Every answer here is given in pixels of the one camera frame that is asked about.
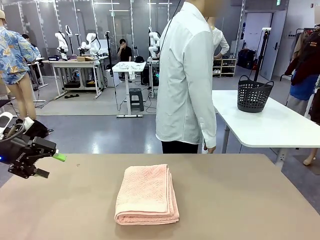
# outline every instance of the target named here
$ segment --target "hawaiian shirt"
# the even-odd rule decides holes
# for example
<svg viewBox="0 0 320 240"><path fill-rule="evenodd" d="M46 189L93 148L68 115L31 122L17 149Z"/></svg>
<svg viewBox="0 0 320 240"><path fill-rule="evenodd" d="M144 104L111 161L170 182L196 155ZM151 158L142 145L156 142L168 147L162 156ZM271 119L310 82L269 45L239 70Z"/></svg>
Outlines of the hawaiian shirt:
<svg viewBox="0 0 320 240"><path fill-rule="evenodd" d="M5 84L19 82L30 71L27 62L33 62L39 54L19 33L0 26L0 77Z"/></svg>

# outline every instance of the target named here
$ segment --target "blue garment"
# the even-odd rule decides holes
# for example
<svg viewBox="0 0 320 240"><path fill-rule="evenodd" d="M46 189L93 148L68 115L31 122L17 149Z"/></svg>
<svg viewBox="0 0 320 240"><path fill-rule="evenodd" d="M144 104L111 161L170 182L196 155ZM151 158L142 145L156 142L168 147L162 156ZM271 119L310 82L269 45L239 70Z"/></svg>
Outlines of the blue garment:
<svg viewBox="0 0 320 240"><path fill-rule="evenodd" d="M30 71L28 62L33 62L39 55L19 33L0 26L0 76L5 84L19 82Z"/></svg>
<svg viewBox="0 0 320 240"><path fill-rule="evenodd" d="M319 75L310 75L301 83L290 87L290 95L296 99L308 101L311 95L315 92L316 83Z"/></svg>

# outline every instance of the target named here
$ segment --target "black basket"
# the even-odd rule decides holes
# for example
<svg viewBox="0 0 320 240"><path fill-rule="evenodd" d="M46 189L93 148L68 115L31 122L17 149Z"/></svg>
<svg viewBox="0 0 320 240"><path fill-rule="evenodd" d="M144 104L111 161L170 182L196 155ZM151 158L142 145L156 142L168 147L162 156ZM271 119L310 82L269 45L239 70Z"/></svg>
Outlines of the black basket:
<svg viewBox="0 0 320 240"><path fill-rule="evenodd" d="M238 109L247 113L262 112L274 84L274 81L261 83L250 80L246 75L241 76L238 83Z"/></svg>

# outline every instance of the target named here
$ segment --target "brown table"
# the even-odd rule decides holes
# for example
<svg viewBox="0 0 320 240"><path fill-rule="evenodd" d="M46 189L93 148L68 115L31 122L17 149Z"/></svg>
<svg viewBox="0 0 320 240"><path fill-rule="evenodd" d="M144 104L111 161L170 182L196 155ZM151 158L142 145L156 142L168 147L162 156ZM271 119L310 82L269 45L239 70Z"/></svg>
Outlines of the brown table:
<svg viewBox="0 0 320 240"><path fill-rule="evenodd" d="M131 165L167 163L180 222L120 226L115 204ZM320 216L260 154L70 154L0 188L0 240L319 239Z"/></svg>

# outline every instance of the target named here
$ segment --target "shoe rack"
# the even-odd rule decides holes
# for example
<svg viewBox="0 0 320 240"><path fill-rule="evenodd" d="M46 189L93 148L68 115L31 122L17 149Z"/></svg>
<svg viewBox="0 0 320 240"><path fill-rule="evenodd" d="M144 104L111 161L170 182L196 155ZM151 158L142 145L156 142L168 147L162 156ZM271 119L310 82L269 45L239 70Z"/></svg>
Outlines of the shoe rack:
<svg viewBox="0 0 320 240"><path fill-rule="evenodd" d="M216 59L213 61L212 76L216 78L234 77L237 66L237 59Z"/></svg>

